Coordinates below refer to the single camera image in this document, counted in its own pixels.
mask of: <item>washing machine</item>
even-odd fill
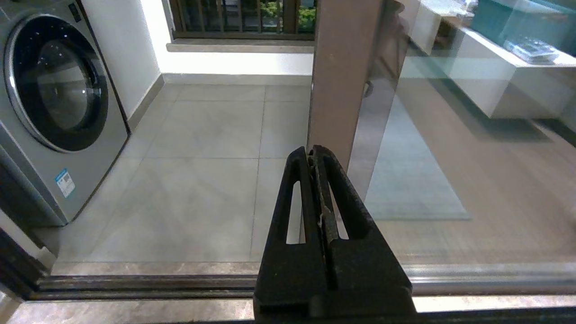
[[[75,1],[0,0],[0,9],[0,163],[43,211],[24,222],[66,225],[128,130]]]

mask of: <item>tile floor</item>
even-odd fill
[[[309,102],[309,86],[166,84],[86,209],[37,233],[57,262],[259,261]]]

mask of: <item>window sill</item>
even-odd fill
[[[314,53],[313,40],[176,39],[169,52]]]

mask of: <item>washing machine label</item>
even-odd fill
[[[62,170],[62,172],[60,172],[60,174],[56,177],[55,180],[56,184],[60,188],[60,191],[62,192],[65,198],[68,198],[68,196],[70,196],[72,191],[74,191],[74,189],[76,188],[76,185],[74,185],[74,181],[72,181],[70,173],[68,173],[68,170],[66,169]]]

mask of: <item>window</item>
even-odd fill
[[[313,40],[317,0],[170,0],[174,38]]]

